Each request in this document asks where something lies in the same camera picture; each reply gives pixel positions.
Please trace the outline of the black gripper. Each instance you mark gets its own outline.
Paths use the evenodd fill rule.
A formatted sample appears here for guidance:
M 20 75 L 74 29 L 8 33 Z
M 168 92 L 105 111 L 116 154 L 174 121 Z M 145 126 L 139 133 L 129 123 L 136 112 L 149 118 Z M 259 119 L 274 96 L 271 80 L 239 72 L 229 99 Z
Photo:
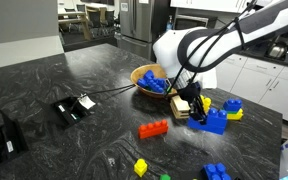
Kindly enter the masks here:
M 206 124 L 206 114 L 203 108 L 203 102 L 200 96 L 201 86 L 198 82 L 192 83 L 179 91 L 182 100 L 191 103 L 191 114 L 201 116 L 200 123 Z

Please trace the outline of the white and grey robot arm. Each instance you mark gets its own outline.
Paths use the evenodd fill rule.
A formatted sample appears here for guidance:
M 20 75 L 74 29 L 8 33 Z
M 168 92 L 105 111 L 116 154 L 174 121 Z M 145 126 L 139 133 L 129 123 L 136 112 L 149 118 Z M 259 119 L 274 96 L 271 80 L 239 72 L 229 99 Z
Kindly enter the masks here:
M 168 30 L 153 44 L 157 63 L 182 100 L 199 99 L 215 67 L 229 56 L 271 38 L 288 33 L 288 0 L 276 0 L 255 11 L 251 4 L 234 20 L 219 29 L 194 27 Z

